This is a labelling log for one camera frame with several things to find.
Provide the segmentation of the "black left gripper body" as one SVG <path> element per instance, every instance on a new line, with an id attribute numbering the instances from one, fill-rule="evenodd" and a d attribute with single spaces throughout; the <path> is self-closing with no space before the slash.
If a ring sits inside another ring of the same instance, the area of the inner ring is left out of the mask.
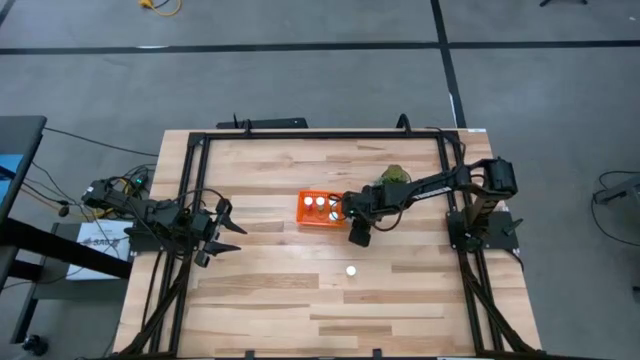
<path id="1" fill-rule="evenodd" d="M 192 243 L 195 252 L 194 262 L 202 268 L 206 268 L 210 256 L 203 251 L 206 242 L 216 241 L 216 226 L 211 219 L 211 213 L 207 210 L 198 210 L 193 213 L 191 222 Z"/>

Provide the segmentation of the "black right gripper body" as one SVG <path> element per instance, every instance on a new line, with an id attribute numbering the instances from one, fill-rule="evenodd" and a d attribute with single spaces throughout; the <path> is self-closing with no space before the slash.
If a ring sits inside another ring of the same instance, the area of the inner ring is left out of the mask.
<path id="1" fill-rule="evenodd" d="M 368 247 L 371 228 L 376 220 L 372 215 L 373 187 L 365 185 L 360 192 L 347 191 L 342 197 L 342 214 L 351 220 L 348 240 L 361 247 Z"/>

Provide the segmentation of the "orange plastic basket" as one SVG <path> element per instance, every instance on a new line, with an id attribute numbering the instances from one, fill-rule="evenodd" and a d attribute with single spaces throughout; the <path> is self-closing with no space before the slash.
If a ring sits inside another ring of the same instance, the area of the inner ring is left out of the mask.
<path id="1" fill-rule="evenodd" d="M 314 205 L 312 211 L 306 211 L 304 207 L 304 198 L 310 196 L 314 198 Z M 316 198 L 324 197 L 326 199 L 325 210 L 323 212 L 319 212 L 316 208 Z M 345 219 L 344 215 L 341 211 L 331 211 L 329 201 L 330 200 L 341 200 L 342 201 L 342 193 L 332 192 L 332 191 L 320 191 L 320 190 L 301 190 L 298 193 L 297 199 L 297 210 L 296 210 L 296 222 L 299 225 L 305 226 L 316 226 L 316 227 L 327 227 L 327 228 L 339 228 L 343 226 L 336 226 L 334 221 L 329 219 L 329 214 L 331 212 L 338 213 L 338 220 Z"/>

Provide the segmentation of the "potted succulent plant black pot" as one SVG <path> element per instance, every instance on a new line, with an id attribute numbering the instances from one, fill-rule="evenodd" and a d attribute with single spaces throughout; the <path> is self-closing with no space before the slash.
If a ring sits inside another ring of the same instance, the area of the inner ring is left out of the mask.
<path id="1" fill-rule="evenodd" d="M 407 184 L 411 181 L 411 176 L 406 170 L 398 164 L 391 164 L 376 179 L 375 185 Z"/>

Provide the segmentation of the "white cardboard box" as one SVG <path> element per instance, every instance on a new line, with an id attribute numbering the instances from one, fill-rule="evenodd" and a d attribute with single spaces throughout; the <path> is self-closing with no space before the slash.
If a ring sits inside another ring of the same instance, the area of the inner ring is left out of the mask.
<path id="1" fill-rule="evenodd" d="M 132 225 L 132 222 L 105 219 L 82 223 L 76 242 L 119 260 L 127 261 L 130 255 L 130 244 L 129 235 L 125 229 Z M 115 276 L 70 265 L 65 279 L 70 281 L 114 280 Z"/>

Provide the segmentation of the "blue panel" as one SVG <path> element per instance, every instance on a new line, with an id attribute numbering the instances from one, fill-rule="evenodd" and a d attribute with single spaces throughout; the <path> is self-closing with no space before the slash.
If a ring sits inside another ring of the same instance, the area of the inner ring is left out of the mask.
<path id="1" fill-rule="evenodd" d="M 0 154 L 0 203 L 4 200 L 11 182 L 21 164 L 21 154 Z"/>

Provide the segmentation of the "black caster wheel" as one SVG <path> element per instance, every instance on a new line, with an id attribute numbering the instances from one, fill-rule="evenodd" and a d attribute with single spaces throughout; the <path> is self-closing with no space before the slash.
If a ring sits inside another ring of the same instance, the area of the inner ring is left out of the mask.
<path id="1" fill-rule="evenodd" d="M 43 337 L 29 334 L 22 342 L 21 348 L 30 355 L 40 357 L 48 352 L 49 344 Z"/>

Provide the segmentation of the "black metal rig frame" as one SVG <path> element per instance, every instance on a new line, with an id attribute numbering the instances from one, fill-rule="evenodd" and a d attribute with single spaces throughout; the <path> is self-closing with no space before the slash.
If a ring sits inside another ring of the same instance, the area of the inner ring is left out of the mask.
<path id="1" fill-rule="evenodd" d="M 184 204 L 232 203 L 245 235 L 187 285 L 143 348 L 143 360 L 487 357 L 494 326 L 470 296 L 464 257 L 449 245 L 448 210 L 459 195 L 420 202 L 386 220 L 368 247 L 347 228 L 296 222 L 301 190 L 357 190 L 391 164 L 413 176 L 451 167 L 458 153 L 434 130 L 285 129 L 165 133 L 150 195 Z M 354 266 L 356 275 L 346 275 Z"/>

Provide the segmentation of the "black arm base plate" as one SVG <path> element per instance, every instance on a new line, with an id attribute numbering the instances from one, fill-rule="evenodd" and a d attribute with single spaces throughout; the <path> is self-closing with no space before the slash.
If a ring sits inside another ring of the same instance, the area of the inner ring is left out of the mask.
<path id="1" fill-rule="evenodd" d="M 515 229 L 522 219 L 513 220 L 509 212 L 492 212 L 473 222 L 469 222 L 463 212 L 450 212 L 446 222 L 451 247 L 456 250 L 472 253 L 479 249 L 519 248 Z"/>

